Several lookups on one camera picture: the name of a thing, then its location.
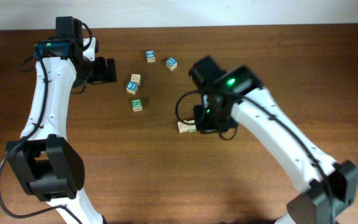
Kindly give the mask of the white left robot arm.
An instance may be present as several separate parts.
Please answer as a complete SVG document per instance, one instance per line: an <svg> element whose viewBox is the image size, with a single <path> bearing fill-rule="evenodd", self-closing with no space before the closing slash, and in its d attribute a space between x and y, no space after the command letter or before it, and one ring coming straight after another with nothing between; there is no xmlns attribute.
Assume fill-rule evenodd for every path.
<svg viewBox="0 0 358 224"><path fill-rule="evenodd" d="M23 191L48 203L67 223L105 223L84 189L85 165L67 141L72 89L114 83L115 61L97 57L99 43L85 38L88 26L57 17L55 36L34 45L37 83L30 115L18 141L8 142L3 160Z"/></svg>

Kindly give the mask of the wooden block blue letter D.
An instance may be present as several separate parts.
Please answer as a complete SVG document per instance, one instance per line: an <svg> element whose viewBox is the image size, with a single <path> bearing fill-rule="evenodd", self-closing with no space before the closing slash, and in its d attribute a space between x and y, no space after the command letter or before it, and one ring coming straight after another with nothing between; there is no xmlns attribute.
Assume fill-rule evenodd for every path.
<svg viewBox="0 0 358 224"><path fill-rule="evenodd" d="M169 70L173 71L174 69L177 68L178 62L177 62L177 60L176 60L175 58L170 57L170 58L168 58L167 61L166 61L166 66L167 66L167 68L168 68Z"/></svg>

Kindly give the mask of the wooden block with dog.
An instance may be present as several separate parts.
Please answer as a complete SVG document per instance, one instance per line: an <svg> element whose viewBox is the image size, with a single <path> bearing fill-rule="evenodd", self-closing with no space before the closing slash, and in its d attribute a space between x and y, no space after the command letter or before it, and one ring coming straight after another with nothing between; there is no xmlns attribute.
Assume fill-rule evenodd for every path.
<svg viewBox="0 0 358 224"><path fill-rule="evenodd" d="M133 73L131 75L131 82L134 82L136 83L137 85L140 85L141 84L141 74L136 74L136 73Z"/></svg>

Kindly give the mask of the wooden block blue letter T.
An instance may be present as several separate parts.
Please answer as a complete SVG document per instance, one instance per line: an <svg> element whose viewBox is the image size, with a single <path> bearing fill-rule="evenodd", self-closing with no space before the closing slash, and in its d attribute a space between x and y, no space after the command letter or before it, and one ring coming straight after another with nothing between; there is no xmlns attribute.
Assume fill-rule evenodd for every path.
<svg viewBox="0 0 358 224"><path fill-rule="evenodd" d="M126 85L126 91L133 95L135 95L137 93L138 89L139 89L139 86L135 82L128 82L128 84Z"/></svg>

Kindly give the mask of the wooden block green letter B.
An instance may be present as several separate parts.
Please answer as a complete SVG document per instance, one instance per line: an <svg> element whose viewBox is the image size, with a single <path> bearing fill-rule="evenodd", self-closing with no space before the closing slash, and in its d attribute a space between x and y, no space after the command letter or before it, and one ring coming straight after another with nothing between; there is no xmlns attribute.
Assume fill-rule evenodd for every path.
<svg viewBox="0 0 358 224"><path fill-rule="evenodd" d="M140 99L131 101L133 111L141 111L142 110L142 102Z"/></svg>

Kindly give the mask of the wooden block number 5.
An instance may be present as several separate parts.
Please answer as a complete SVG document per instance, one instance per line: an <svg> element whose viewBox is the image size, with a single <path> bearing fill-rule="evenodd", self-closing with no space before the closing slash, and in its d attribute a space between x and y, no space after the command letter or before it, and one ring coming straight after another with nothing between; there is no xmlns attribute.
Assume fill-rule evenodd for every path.
<svg viewBox="0 0 358 224"><path fill-rule="evenodd" d="M197 132L195 120L187 121L187 123L188 123L188 132L189 133Z"/></svg>

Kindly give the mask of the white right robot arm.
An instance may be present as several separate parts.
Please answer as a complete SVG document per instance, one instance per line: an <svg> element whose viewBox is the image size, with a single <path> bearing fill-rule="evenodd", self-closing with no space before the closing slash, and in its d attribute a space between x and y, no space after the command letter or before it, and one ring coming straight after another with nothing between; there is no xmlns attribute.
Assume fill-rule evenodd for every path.
<svg viewBox="0 0 358 224"><path fill-rule="evenodd" d="M280 109L269 89L242 65L221 69L207 56L189 71L203 97L202 116L218 131L230 119L248 129L278 161L298 196L277 223L335 223L356 197L358 168L322 151Z"/></svg>

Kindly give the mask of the wooden block blue letter Z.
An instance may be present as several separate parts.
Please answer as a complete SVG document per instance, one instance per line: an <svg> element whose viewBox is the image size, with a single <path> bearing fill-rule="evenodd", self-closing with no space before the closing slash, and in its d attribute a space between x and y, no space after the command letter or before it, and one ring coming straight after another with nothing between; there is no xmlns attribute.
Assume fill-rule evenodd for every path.
<svg viewBox="0 0 358 224"><path fill-rule="evenodd" d="M153 50L146 51L145 56L148 63L155 62L155 52Z"/></svg>

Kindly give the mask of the wooden block with elephant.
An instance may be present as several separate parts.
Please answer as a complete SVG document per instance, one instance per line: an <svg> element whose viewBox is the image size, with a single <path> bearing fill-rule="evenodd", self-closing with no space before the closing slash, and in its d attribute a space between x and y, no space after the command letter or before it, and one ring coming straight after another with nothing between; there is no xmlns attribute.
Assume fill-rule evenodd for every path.
<svg viewBox="0 0 358 224"><path fill-rule="evenodd" d="M182 122L177 122L177 125L178 125L178 130L179 130L179 133L185 133L185 132L188 132L189 130L189 127L187 124L185 123L182 123Z"/></svg>

